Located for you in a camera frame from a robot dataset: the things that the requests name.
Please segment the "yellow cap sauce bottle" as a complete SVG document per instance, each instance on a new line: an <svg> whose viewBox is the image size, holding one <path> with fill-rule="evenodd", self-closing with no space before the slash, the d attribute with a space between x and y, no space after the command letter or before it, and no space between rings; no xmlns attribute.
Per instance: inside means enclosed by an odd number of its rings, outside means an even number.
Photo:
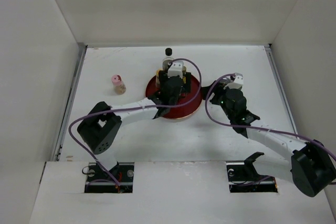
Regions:
<svg viewBox="0 0 336 224"><path fill-rule="evenodd" d="M155 87L157 88L157 89L159 89L160 88L160 69L158 69L157 71L156 71L156 75L155 75Z"/></svg>

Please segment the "tall dark soy bottle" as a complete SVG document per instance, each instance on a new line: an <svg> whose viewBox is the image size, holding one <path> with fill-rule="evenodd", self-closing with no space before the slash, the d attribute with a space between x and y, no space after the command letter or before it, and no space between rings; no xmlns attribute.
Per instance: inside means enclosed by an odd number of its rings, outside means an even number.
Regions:
<svg viewBox="0 0 336 224"><path fill-rule="evenodd" d="M162 60L162 69L163 71L167 71L171 65L171 62L174 60L172 57L172 48L166 48L165 49L165 57Z"/></svg>

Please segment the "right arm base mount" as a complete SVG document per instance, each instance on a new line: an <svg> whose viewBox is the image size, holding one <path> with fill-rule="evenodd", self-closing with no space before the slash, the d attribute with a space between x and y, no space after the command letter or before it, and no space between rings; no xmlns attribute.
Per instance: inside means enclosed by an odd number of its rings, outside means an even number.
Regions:
<svg viewBox="0 0 336 224"><path fill-rule="evenodd" d="M229 191L231 193L277 193L274 177L259 175L254 167L262 152L255 152L243 161L226 163Z"/></svg>

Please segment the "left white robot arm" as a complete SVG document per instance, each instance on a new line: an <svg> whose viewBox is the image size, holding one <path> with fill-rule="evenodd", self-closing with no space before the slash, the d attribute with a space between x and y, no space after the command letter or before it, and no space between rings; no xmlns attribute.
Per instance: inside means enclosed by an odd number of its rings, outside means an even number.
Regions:
<svg viewBox="0 0 336 224"><path fill-rule="evenodd" d="M113 181L118 175L119 163L109 148L120 127L169 115L178 117L198 96L198 89L192 88L190 72L182 71L181 76L172 76L160 70L159 82L158 89L138 102L115 107L105 102L97 103L77 127L78 134L97 160L104 180Z"/></svg>

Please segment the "pink lid spice shaker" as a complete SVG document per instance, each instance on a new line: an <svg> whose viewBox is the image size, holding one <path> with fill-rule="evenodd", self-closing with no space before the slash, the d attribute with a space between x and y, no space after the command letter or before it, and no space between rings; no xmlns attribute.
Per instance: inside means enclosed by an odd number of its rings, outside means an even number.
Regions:
<svg viewBox="0 0 336 224"><path fill-rule="evenodd" d="M126 87L120 75L115 74L111 77L111 82L116 94L124 94L126 92Z"/></svg>

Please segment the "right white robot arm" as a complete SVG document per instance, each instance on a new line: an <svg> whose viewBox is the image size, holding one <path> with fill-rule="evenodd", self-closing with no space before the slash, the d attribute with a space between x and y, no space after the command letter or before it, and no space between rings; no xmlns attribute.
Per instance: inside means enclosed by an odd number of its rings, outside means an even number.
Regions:
<svg viewBox="0 0 336 224"><path fill-rule="evenodd" d="M261 160L263 152L255 152L244 160L241 169L251 180L278 177L292 182L304 195L316 196L335 184L335 155L322 143L295 133L271 129L259 116L247 109L247 99L232 83L213 82L201 88L206 103L218 105L229 119L228 127L237 134L256 141L279 154L284 166Z"/></svg>

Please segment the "small yellow label bottle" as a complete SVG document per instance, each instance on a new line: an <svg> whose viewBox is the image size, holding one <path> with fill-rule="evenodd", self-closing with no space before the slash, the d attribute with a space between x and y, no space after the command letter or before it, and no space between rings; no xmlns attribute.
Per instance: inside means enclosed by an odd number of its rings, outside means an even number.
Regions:
<svg viewBox="0 0 336 224"><path fill-rule="evenodd" d="M183 66L183 68L182 68L183 77L186 76L186 71L187 71L186 66Z"/></svg>

